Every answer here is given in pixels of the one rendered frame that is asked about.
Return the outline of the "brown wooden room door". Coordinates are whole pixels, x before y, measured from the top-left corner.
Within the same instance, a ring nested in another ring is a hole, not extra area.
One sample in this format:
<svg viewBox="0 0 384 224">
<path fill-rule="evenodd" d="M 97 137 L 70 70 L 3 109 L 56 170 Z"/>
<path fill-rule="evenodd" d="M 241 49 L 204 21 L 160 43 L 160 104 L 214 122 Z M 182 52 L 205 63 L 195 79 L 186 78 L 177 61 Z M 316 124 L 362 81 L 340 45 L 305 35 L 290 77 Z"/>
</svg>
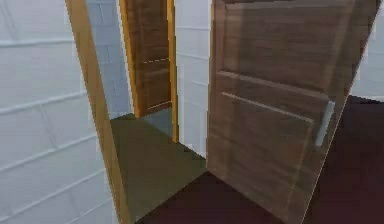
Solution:
<svg viewBox="0 0 384 224">
<path fill-rule="evenodd" d="M 212 0 L 207 168 L 284 224 L 304 222 L 382 1 Z"/>
<path fill-rule="evenodd" d="M 167 0 L 125 0 L 138 117 L 171 105 Z"/>
</svg>

